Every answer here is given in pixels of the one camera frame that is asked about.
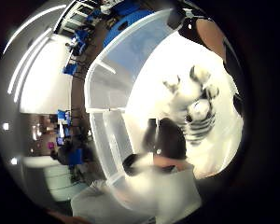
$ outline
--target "black hair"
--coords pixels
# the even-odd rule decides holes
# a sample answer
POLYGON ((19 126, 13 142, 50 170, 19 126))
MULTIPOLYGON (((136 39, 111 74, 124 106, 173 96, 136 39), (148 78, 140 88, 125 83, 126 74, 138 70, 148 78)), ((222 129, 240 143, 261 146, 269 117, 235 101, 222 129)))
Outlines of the black hair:
POLYGON ((154 152, 161 150, 161 156, 184 160, 186 158, 186 139, 181 129, 171 119, 161 119, 159 134, 154 152))
POLYGON ((49 154, 54 160, 58 159, 58 153, 55 150, 52 150, 49 154))

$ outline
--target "office chair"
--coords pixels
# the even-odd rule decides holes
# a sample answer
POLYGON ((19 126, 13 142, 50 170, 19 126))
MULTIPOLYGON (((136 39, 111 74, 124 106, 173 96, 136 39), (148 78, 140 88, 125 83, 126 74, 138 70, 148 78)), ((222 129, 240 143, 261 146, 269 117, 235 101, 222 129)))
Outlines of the office chair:
POLYGON ((140 19, 144 18, 145 16, 148 16, 151 14, 152 11, 150 10, 138 10, 134 13, 122 18, 120 21, 118 21, 109 31, 107 34, 105 40, 104 40, 104 48, 116 37, 118 36, 123 30, 125 30, 127 27, 131 26, 136 21, 139 21, 140 19))
POLYGON ((84 80, 82 77, 75 76, 75 73, 80 73, 77 71, 77 63, 68 63, 63 69, 63 73, 84 80))

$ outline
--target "person sitting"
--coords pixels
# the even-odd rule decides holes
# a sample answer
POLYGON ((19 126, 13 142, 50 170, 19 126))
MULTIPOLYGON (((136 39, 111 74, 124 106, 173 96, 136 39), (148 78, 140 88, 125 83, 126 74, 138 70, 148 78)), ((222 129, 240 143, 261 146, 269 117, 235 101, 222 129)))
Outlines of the person sitting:
POLYGON ((65 45, 69 48, 69 51, 73 51, 74 56, 79 56, 79 45, 77 41, 75 43, 65 43, 65 45))
POLYGON ((62 165, 68 165, 69 164, 69 153, 71 153, 73 150, 73 145, 69 140, 64 140, 63 146, 59 147, 58 151, 53 149, 50 152, 50 156, 57 160, 62 165))

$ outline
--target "desk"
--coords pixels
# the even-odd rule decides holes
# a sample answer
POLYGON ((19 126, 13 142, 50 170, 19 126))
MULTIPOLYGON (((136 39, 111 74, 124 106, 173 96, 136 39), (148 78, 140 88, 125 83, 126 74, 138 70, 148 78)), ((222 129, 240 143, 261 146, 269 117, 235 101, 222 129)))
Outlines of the desk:
POLYGON ((73 49, 71 49, 71 51, 69 51, 69 55, 68 55, 68 57, 67 57, 67 59, 66 59, 66 61, 65 61, 65 66, 67 66, 68 63, 69 63, 69 61, 71 60, 72 55, 73 55, 73 52, 74 52, 73 49))
MULTIPOLYGON (((71 39, 70 45, 74 45, 74 44, 76 44, 76 42, 77 42, 77 39, 76 39, 75 37, 73 37, 73 38, 71 39)), ((67 59, 66 59, 66 61, 65 61, 65 66, 67 66, 68 63, 69 63, 69 61, 71 60, 72 55, 73 55, 73 52, 74 52, 74 49, 71 49, 71 50, 69 51, 69 55, 68 55, 68 57, 67 57, 67 59)))

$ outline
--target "panda plush toy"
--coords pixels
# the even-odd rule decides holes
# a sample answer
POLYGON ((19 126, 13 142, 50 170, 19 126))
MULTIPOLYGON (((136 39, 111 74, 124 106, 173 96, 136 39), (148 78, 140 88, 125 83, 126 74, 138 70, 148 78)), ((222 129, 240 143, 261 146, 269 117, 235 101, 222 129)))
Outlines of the panda plush toy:
POLYGON ((212 101, 219 89, 206 84, 210 76, 203 67, 193 65, 188 78, 182 80, 176 76, 162 82, 172 94, 163 113, 181 128, 185 139, 193 146, 199 145, 215 125, 212 101))

